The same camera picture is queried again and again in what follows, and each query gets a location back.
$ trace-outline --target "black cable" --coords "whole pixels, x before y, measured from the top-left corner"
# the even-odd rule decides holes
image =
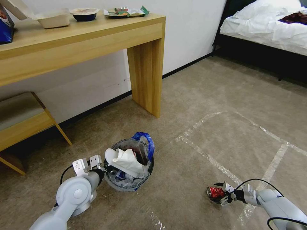
[[[265,180],[263,180],[263,179],[258,179],[258,178],[253,178],[253,179],[249,179],[249,180],[244,181],[244,182],[241,183],[238,187],[236,187],[231,193],[233,193],[234,191],[237,191],[243,184],[245,184],[246,182],[249,182],[249,181],[251,181],[251,180],[260,180],[260,181],[263,181],[263,182],[265,182],[265,183],[271,185],[277,192],[280,193],[280,195],[281,195],[282,197],[284,196],[284,195],[283,195],[277,188],[275,188],[275,186],[272,185],[270,182],[267,182],[267,181],[265,181]]]
[[[270,222],[271,222],[272,220],[276,220],[276,219],[279,219],[279,220],[287,220],[287,221],[291,221],[291,222],[294,222],[294,223],[298,223],[298,224],[307,226],[307,223],[302,222],[302,221],[299,221],[299,220],[293,220],[293,219],[284,218],[284,217],[272,217],[272,218],[268,219],[268,222],[267,222],[267,225],[269,226],[269,228],[270,228],[271,230],[273,230],[273,228],[270,226]]]
[[[73,165],[70,165],[67,169],[64,170],[64,172],[62,173],[61,179],[60,179],[60,185],[63,183],[64,174],[68,171],[68,169],[70,169],[72,167],[73,167]]]

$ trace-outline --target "trash can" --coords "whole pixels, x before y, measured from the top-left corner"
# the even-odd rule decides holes
[[[113,150],[121,149],[123,151],[132,149],[135,154],[137,161],[148,168],[147,175],[144,178],[134,178],[133,181],[130,179],[118,179],[116,174],[118,169],[113,168],[112,172],[106,172],[105,180],[107,183],[117,191],[121,192],[133,192],[136,191],[142,184],[148,180],[154,168],[154,143],[148,133],[137,132],[133,137],[125,140],[121,140],[112,146]]]

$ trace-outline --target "wooden table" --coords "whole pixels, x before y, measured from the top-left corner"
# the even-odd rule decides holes
[[[127,49],[132,98],[160,116],[165,16],[96,20],[43,29],[37,21],[17,23],[10,44],[0,45],[0,86]]]

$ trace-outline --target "blue bag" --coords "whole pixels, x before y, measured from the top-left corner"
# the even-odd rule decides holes
[[[13,41],[14,22],[0,4],[0,44]]]
[[[148,141],[148,159],[150,160],[150,162],[152,162],[153,161],[153,155],[154,155],[154,143],[153,143],[153,140],[151,139],[150,135],[148,133],[137,132],[131,138],[139,141],[142,136],[145,137]]]

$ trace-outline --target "bed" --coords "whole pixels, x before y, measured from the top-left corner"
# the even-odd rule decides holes
[[[270,70],[277,70],[280,79],[293,73],[307,61],[307,25],[279,19],[299,11],[307,14],[303,1],[227,0],[214,52],[219,45],[242,59],[261,59]]]

